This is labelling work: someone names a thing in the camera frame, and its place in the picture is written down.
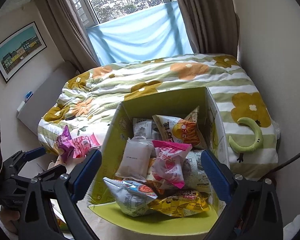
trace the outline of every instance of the striped bedding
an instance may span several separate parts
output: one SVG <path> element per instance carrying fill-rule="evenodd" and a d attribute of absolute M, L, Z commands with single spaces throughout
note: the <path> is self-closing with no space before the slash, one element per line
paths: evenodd
<path fill-rule="evenodd" d="M 65 125 L 77 136 L 105 133 L 123 100 L 202 86 L 209 87 L 217 103 L 227 141 L 231 135 L 241 146 L 254 142 L 252 130 L 236 123 L 240 117 L 250 117 L 261 127 L 263 148 L 245 154 L 243 162 L 228 142 L 232 172 L 258 179 L 275 167 L 276 133 L 266 105 L 237 60 L 225 54 L 188 54 L 91 69 L 65 84 L 55 106 L 42 117 L 38 138 L 48 151 L 61 154 L 55 141 Z"/>

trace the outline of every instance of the hand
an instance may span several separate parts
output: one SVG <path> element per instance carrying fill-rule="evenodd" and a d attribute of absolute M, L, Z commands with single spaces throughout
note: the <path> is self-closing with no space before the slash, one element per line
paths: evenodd
<path fill-rule="evenodd" d="M 3 225 L 5 226 L 5 228 L 14 234 L 17 234 L 18 230 L 13 225 L 12 221 L 16 221 L 19 218 L 20 218 L 19 211 L 7 209 L 7 208 L 1 206 L 0 220 L 3 223 Z"/>

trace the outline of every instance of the wall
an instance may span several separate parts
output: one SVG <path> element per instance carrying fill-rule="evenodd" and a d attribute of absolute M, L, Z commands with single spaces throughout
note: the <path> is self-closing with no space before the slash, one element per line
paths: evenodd
<path fill-rule="evenodd" d="M 1 151 L 3 160 L 19 150 L 27 151 L 40 146 L 39 141 L 17 118 L 16 109 L 29 91 L 35 91 L 39 85 L 63 62 L 63 59 L 50 37 L 40 13 L 29 2 L 23 8 L 16 9 L 0 17 L 0 42 L 9 35 L 35 21 L 47 48 L 35 55 L 5 83 L 0 74 L 0 122 Z M 37 163 L 47 168 L 53 156 L 45 155 L 27 163 L 20 175 L 32 178 L 42 172 Z"/>
<path fill-rule="evenodd" d="M 281 128 L 279 163 L 300 152 L 300 7 L 295 0 L 234 0 L 239 61 Z M 300 214 L 300 159 L 277 172 L 284 225 Z"/>

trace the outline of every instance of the screw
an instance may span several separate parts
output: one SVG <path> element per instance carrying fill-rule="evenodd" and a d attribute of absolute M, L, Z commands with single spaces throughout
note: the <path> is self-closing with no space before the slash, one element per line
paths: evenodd
<path fill-rule="evenodd" d="M 37 183 L 37 181 L 38 181 L 38 179 L 37 178 L 33 178 L 33 179 L 31 179 L 31 184 L 34 184 L 34 183 Z"/>
<path fill-rule="evenodd" d="M 271 181 L 271 179 L 266 178 L 265 183 L 270 185 L 272 183 L 272 181 Z"/>
<path fill-rule="evenodd" d="M 236 175 L 234 176 L 234 178 L 235 178 L 236 180 L 242 180 L 242 179 L 243 179 L 243 176 L 242 176 L 241 174 L 236 174 Z"/>
<path fill-rule="evenodd" d="M 61 180 L 66 180 L 66 179 L 68 179 L 68 177 L 69 177 L 69 174 L 64 173 L 64 174 L 62 174 L 62 175 L 60 176 L 60 179 L 61 179 Z"/>

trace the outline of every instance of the yellow snack bag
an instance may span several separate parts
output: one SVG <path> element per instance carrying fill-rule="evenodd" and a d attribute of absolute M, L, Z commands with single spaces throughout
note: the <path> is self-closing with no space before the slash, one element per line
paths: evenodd
<path fill-rule="evenodd" d="M 185 119 L 165 115 L 153 115 L 162 140 L 166 142 L 188 143 L 197 149 L 207 149 L 207 144 L 198 129 L 199 106 Z"/>
<path fill-rule="evenodd" d="M 208 211 L 206 199 L 196 190 L 184 190 L 162 200 L 155 199 L 149 207 L 171 217 L 187 217 Z"/>

